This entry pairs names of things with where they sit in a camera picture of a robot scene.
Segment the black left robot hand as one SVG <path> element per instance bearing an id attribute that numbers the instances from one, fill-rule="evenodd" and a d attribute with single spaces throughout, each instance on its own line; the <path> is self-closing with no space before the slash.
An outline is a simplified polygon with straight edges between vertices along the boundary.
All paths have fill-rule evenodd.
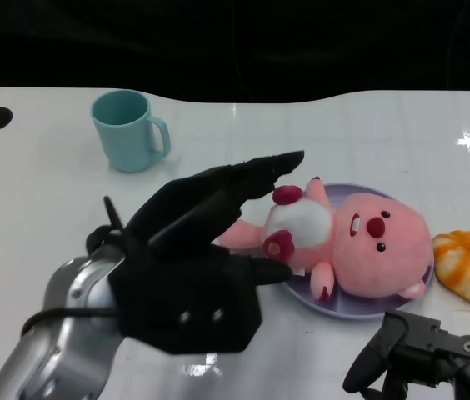
<path id="1" fill-rule="evenodd" d="M 128 223 L 106 199 L 109 222 L 86 247 L 123 253 L 108 276 L 121 334 L 171 354 L 243 351 L 262 322 L 258 286 L 293 274 L 285 262 L 233 254 L 215 240 L 303 157 L 288 152 L 173 180 Z"/>

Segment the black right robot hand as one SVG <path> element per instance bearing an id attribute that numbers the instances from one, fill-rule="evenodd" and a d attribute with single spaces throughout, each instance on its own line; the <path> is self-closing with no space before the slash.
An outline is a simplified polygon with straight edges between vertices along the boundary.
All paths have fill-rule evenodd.
<path id="1" fill-rule="evenodd" d="M 456 399 L 470 399 L 470 335 L 457 336 L 441 322 L 410 312 L 386 312 L 343 381 L 365 399 L 405 399 L 408 385 L 450 383 Z"/>

